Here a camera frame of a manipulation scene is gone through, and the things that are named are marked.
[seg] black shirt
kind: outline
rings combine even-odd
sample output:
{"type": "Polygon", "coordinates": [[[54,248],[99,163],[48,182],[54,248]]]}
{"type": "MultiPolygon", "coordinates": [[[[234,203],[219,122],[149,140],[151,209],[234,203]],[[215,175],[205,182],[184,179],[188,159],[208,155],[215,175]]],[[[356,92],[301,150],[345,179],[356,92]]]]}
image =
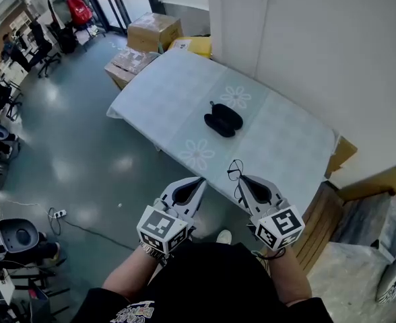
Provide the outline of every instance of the black shirt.
{"type": "Polygon", "coordinates": [[[286,307],[265,269],[242,244],[179,248],[137,303],[91,289],[72,322],[332,322],[319,298],[286,307]]]}

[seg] watch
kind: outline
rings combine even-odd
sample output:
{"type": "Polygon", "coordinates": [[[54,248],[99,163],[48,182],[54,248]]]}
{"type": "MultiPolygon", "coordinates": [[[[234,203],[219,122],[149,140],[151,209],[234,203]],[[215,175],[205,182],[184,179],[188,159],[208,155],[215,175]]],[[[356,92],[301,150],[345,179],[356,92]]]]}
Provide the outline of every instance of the watch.
{"type": "Polygon", "coordinates": [[[140,241],[139,245],[143,248],[144,252],[155,258],[156,260],[160,260],[162,257],[164,257],[164,254],[161,251],[157,251],[155,248],[152,248],[149,244],[143,243],[140,241]]]}

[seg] yellow package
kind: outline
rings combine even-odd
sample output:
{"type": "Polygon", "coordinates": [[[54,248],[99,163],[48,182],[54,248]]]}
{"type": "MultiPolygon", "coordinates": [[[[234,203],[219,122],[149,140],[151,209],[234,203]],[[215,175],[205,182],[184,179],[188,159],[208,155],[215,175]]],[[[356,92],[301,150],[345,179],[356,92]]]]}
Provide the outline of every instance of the yellow package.
{"type": "Polygon", "coordinates": [[[170,48],[186,49],[202,57],[210,58],[211,37],[180,37],[171,43],[170,48]]]}

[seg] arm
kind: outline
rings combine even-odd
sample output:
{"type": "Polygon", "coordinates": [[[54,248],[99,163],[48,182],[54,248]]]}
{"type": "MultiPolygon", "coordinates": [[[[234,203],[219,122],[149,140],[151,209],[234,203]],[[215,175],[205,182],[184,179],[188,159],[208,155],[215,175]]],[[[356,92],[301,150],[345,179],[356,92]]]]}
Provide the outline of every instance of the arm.
{"type": "Polygon", "coordinates": [[[131,303],[149,283],[158,261],[147,255],[141,246],[111,272],[102,288],[118,293],[131,303]]]}
{"type": "MultiPolygon", "coordinates": [[[[267,249],[266,256],[273,256],[275,252],[267,249]]],[[[290,246],[286,253],[275,260],[268,260],[271,278],[273,279],[277,295],[286,306],[294,305],[312,297],[312,289],[306,275],[300,268],[290,246]]]]}

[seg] doorway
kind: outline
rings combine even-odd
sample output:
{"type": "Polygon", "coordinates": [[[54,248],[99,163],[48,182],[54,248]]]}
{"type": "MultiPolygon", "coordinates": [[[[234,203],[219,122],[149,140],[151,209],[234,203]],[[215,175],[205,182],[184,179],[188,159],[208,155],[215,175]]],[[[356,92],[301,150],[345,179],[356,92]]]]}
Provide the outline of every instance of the doorway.
{"type": "Polygon", "coordinates": [[[150,0],[90,0],[107,31],[127,34],[127,26],[147,12],[150,0]]]}

